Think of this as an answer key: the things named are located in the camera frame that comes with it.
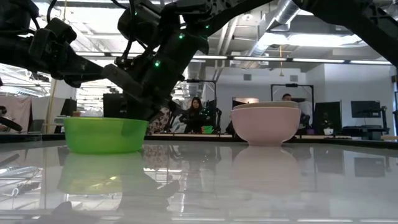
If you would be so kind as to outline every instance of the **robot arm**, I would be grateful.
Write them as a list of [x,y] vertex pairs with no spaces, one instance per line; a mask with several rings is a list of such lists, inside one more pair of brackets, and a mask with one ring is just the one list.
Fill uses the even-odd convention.
[[[0,4],[21,1],[30,2],[2,0]],[[182,73],[196,52],[208,53],[207,37],[235,16],[271,1],[179,0],[160,10],[149,0],[132,0],[131,7],[125,10],[118,22],[118,29],[130,43],[138,41],[146,45],[146,51],[134,59],[127,58],[125,54],[115,60],[117,66],[107,65],[104,69],[74,53],[69,44],[76,39],[76,34],[59,19],[52,19],[44,29],[35,33],[33,39],[4,34],[1,30],[9,26],[0,23],[0,63],[48,72],[53,78],[64,79],[74,87],[83,82],[108,78],[123,89],[127,97],[128,118],[152,120],[162,106],[171,102],[170,93],[175,84],[184,79]],[[372,0],[294,2],[325,22],[352,30],[398,66],[398,57],[395,56],[398,50],[398,23],[376,7]],[[31,15],[25,14],[24,18],[30,20]],[[180,28],[179,16],[183,16],[186,29]]]

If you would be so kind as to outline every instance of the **pink bowl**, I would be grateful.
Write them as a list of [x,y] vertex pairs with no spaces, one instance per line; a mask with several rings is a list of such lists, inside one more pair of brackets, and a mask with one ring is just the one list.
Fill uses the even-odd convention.
[[236,134],[251,146],[280,146],[299,128],[300,109],[281,107],[232,110]]

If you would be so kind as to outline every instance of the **person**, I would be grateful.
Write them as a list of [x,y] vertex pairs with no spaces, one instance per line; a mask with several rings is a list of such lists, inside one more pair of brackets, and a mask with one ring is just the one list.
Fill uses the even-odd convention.
[[204,120],[200,115],[203,109],[199,97],[194,97],[191,102],[191,107],[180,117],[180,121],[187,124],[184,133],[201,133],[201,127]]
[[[0,117],[12,120],[11,118],[6,117],[6,113],[7,113],[7,108],[5,106],[0,106]],[[0,123],[0,132],[1,131],[2,132],[7,132],[9,130],[10,130],[10,127],[7,127],[7,126],[5,126],[5,125]]]
[[292,101],[292,95],[286,93],[282,96],[283,101]]

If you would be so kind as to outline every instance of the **small green bowl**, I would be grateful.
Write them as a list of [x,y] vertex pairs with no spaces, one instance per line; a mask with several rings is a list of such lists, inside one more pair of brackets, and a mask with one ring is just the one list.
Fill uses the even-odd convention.
[[139,151],[147,121],[119,118],[66,118],[69,149],[79,154],[118,154]]

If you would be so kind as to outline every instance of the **ceiling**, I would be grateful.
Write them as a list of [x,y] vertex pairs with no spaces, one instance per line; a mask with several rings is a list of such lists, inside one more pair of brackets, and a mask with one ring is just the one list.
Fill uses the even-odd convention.
[[[111,1],[108,0],[66,0],[58,1],[52,11],[52,17],[59,17],[65,19],[74,31],[77,32],[77,40],[72,43],[72,47],[77,52],[122,52],[127,44],[127,40],[118,32],[117,23],[123,9],[117,8]],[[380,4],[387,5],[391,0],[375,0]],[[36,5],[40,8],[39,24],[41,27],[46,25],[45,14],[49,5],[49,0],[34,0]],[[126,4],[127,0],[119,0],[120,3]],[[160,4],[161,1],[152,1],[154,4]],[[224,28],[213,34],[208,38],[210,45],[210,55],[247,55],[248,52],[255,46],[258,40],[264,33],[264,26],[268,26],[278,11],[278,0],[269,4],[263,5],[259,8],[253,9],[231,20]],[[306,12],[299,12],[299,14],[290,23],[288,32],[280,32],[278,29],[271,30],[272,34],[284,36],[289,39],[293,35],[298,34],[312,34],[312,35],[352,35],[352,33],[345,29],[330,30],[329,24],[317,19]],[[360,40],[353,43],[349,47],[323,47],[319,46],[299,46],[293,45],[289,42],[280,42],[279,40],[271,45],[268,45],[264,54],[269,54],[271,57],[298,57],[298,58],[348,58],[348,59],[377,59],[380,57],[373,49],[368,47]],[[132,53],[143,52],[143,48],[133,43],[131,47]],[[108,58],[98,58],[95,60],[100,65],[112,63]],[[188,66],[185,76],[187,78],[206,78],[206,67],[214,67],[214,60],[191,62]],[[314,63],[284,63],[284,68],[298,68],[301,72],[306,72],[316,66]],[[225,67],[231,69],[241,70],[246,68],[269,68],[273,70],[280,68],[280,62],[269,62],[266,64],[258,64],[257,62],[242,62],[236,64],[225,63]],[[41,74],[51,80],[50,75]],[[0,66],[0,76],[4,83],[8,84],[41,84],[42,88],[34,86],[19,86],[15,89],[7,90],[12,94],[29,94],[29,95],[48,95],[50,88],[48,82],[43,82],[32,78],[30,72],[15,68],[8,65]],[[79,103],[97,103],[103,93],[109,92],[106,86],[114,86],[108,80],[99,80],[96,82],[86,83],[85,86],[103,86],[102,88],[88,88],[78,90]],[[193,96],[201,91],[202,84],[186,85],[178,84],[177,91],[179,96]]]

